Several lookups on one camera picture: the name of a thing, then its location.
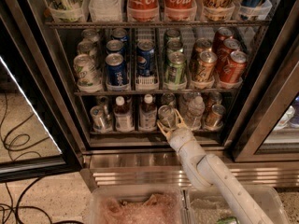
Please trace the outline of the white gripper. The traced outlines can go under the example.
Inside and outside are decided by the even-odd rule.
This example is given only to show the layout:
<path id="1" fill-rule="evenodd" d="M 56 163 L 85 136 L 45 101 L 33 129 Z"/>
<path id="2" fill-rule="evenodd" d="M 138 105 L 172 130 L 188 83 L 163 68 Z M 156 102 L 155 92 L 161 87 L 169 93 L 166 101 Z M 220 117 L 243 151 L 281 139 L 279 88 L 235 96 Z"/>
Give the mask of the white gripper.
<path id="1" fill-rule="evenodd" d="M 175 110 L 175 115 L 177 128 L 175 131 L 172 132 L 170 128 L 164 126 L 159 120 L 157 121 L 157 126 L 170 147 L 179 155 L 191 155 L 194 152 L 196 140 L 177 109 Z"/>

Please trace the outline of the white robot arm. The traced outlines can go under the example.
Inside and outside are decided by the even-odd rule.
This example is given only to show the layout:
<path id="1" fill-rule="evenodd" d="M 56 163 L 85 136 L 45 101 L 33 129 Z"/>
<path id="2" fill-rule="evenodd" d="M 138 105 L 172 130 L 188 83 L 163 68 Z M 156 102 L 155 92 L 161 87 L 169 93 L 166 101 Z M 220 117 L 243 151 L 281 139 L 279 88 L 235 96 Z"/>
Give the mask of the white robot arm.
<path id="1" fill-rule="evenodd" d="M 273 224 L 226 164 L 200 146 L 179 112 L 166 106 L 158 111 L 157 125 L 168 144 L 179 156 L 186 176 L 196 189 L 216 186 L 241 224 Z"/>

